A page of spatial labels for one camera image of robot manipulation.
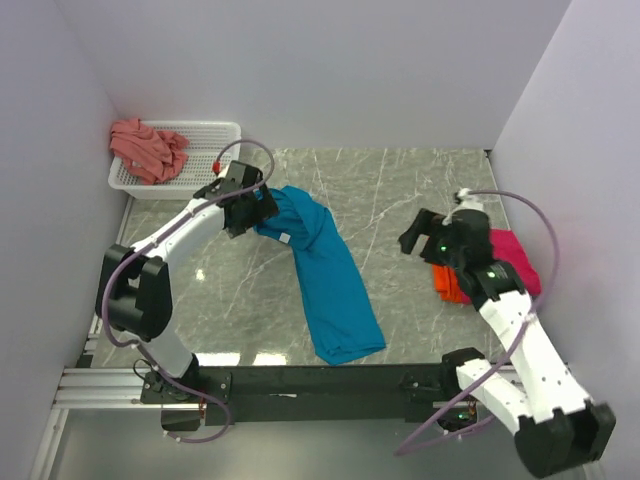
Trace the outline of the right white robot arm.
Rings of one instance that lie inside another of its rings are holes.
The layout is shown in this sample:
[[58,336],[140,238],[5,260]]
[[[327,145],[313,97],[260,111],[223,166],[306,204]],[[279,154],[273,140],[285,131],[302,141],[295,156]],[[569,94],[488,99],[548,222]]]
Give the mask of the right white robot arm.
[[494,255],[488,215],[462,208],[444,216],[422,209],[399,237],[409,254],[453,270],[474,309],[501,341],[519,376],[514,386],[474,348],[443,356],[439,387],[450,401],[471,396],[513,435],[525,468],[538,479],[599,460],[616,425],[606,403],[597,403],[564,364],[533,308],[514,266]]

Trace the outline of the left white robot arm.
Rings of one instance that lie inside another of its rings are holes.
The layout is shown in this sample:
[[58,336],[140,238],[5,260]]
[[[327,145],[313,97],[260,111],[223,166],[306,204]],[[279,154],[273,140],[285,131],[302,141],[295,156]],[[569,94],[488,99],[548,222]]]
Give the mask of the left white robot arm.
[[164,373],[164,389],[176,401],[193,399],[200,378],[195,354],[171,322],[171,272],[217,234],[237,237],[277,213],[263,172],[232,161],[156,232],[130,247],[114,244],[105,252],[96,298],[104,332],[114,345],[137,349]]

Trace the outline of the blue t shirt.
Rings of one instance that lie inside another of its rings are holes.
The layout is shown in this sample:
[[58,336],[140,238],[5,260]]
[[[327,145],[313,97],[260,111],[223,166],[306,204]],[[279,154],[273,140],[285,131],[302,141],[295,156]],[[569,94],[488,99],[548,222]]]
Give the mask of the blue t shirt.
[[315,354],[331,366],[380,352],[386,340],[331,211],[293,186],[269,191],[278,214],[254,228],[290,247]]

